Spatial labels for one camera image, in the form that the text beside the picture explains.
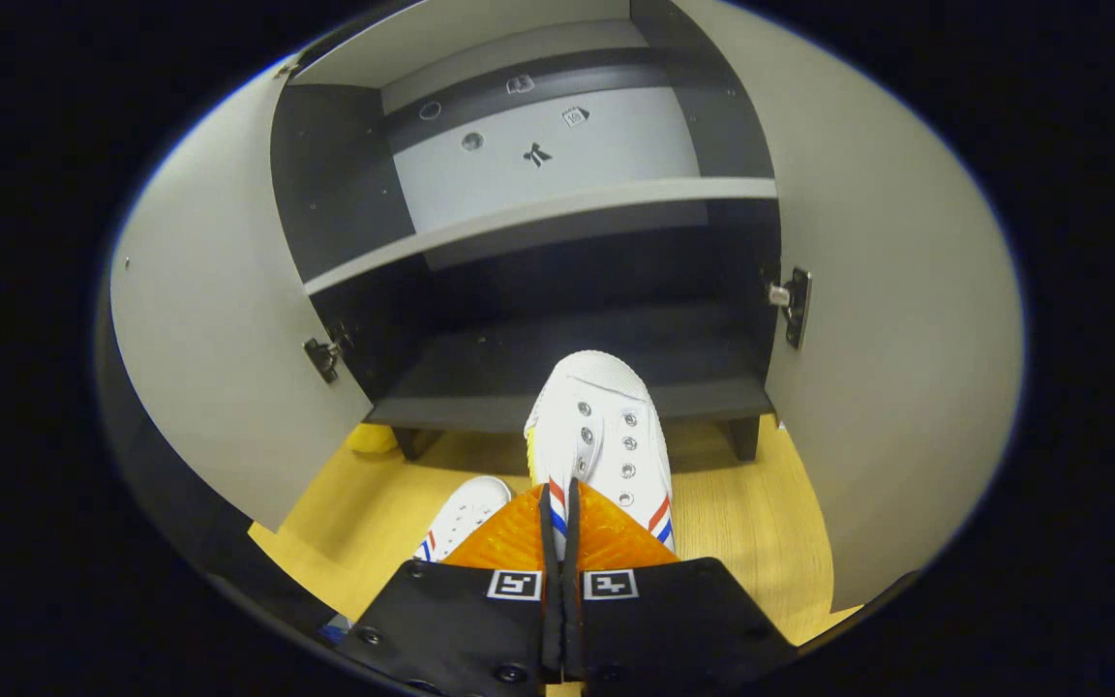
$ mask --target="cabinet door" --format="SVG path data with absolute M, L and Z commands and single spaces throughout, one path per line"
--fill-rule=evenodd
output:
M 282 62 L 174 146 L 110 263 L 124 365 L 151 419 L 219 494 L 278 530 L 371 405 L 302 343 L 328 341 L 282 234 L 270 127 Z
M 992 480 L 1022 385 L 1009 246 L 954 153 L 860 71 L 729 3 L 676 3 L 743 80 L 774 158 L 782 273 L 813 274 L 766 390 L 833 546 L 833 609 L 942 550 Z

